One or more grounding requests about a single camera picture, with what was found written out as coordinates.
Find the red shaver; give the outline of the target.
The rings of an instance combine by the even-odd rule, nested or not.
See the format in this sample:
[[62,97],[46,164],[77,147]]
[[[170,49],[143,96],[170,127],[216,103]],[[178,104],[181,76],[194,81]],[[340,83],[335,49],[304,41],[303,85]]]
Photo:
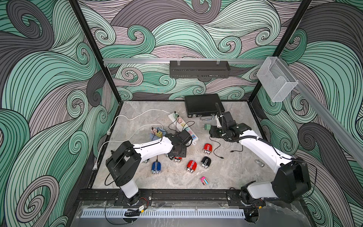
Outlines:
[[190,160],[186,166],[186,170],[193,173],[196,170],[197,163],[194,160]]
[[209,155],[211,152],[213,152],[213,147],[212,147],[212,145],[211,144],[209,144],[209,143],[206,143],[205,145],[204,145],[204,147],[203,147],[203,153],[205,153],[205,154],[207,154],[207,155]]
[[182,161],[181,157],[174,157],[174,162],[180,163]]

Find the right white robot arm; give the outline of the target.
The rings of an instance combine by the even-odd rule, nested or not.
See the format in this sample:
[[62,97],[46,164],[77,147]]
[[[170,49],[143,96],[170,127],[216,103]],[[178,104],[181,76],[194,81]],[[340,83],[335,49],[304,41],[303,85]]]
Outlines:
[[291,203],[311,190],[308,164],[302,158],[293,158],[281,152],[248,125],[237,124],[229,112],[216,115],[216,125],[211,127],[209,134],[212,138],[240,143],[275,173],[272,182],[250,182],[242,186],[240,196],[243,203],[252,204],[262,199]]

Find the green charger adapter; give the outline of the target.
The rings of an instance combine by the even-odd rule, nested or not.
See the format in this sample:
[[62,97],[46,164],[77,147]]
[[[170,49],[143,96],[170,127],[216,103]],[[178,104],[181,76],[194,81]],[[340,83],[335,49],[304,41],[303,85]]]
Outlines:
[[210,124],[204,124],[204,130],[209,131],[211,129],[211,125]]

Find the black shaver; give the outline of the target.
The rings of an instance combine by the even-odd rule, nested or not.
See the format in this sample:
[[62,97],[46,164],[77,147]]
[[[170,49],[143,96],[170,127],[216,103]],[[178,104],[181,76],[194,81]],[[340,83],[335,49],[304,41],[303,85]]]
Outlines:
[[200,162],[200,165],[203,167],[203,168],[209,168],[210,165],[211,165],[211,159],[207,156],[203,157],[201,162]]

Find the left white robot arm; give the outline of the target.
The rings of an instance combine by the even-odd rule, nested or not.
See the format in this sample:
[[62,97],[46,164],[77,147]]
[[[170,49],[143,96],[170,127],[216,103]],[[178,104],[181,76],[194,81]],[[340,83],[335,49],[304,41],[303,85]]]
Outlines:
[[120,187],[127,199],[140,197],[139,188],[134,180],[141,162],[153,157],[167,154],[169,157],[186,157],[186,151],[193,144],[192,136],[186,131],[165,136],[143,144],[123,142],[117,150],[111,152],[111,157],[105,165],[116,186]]

